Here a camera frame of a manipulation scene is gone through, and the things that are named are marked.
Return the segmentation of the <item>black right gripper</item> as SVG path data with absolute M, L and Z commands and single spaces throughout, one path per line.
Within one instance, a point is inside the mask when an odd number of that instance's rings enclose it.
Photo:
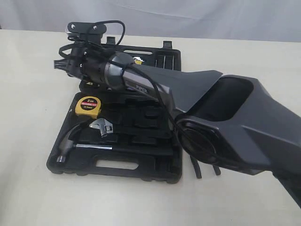
M 81 81 L 109 87 L 104 70 L 111 57 L 110 48 L 87 47 L 84 43 L 75 42 L 67 49 L 70 50 L 68 59 L 54 60 L 54 69 L 67 71 L 68 76 Z

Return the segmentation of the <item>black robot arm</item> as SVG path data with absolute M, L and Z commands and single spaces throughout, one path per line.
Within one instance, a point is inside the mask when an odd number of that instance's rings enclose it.
M 127 53 L 84 41 L 58 53 L 54 68 L 71 77 L 157 101 L 184 150 L 197 160 L 250 175 L 270 171 L 300 204 L 301 118 L 258 79 L 139 65 Z

